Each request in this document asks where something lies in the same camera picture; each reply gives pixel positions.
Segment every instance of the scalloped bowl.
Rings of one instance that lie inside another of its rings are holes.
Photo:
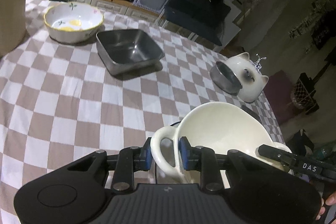
[[[44,15],[52,39],[74,44],[93,36],[104,21],[97,7],[85,3],[67,2],[50,7]]]

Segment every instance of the table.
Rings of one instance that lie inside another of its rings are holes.
[[[26,1],[27,35],[0,60],[0,210],[3,224],[19,223],[16,191],[27,182],[95,150],[117,154],[142,146],[162,126],[209,101],[245,103],[213,84],[209,70],[226,58],[149,22],[105,13],[105,29],[140,28],[165,51],[162,67],[114,78],[97,54],[96,38],[61,45],[43,23],[49,1]],[[246,104],[272,140],[280,128],[262,94]],[[137,172],[136,182],[152,182]]]

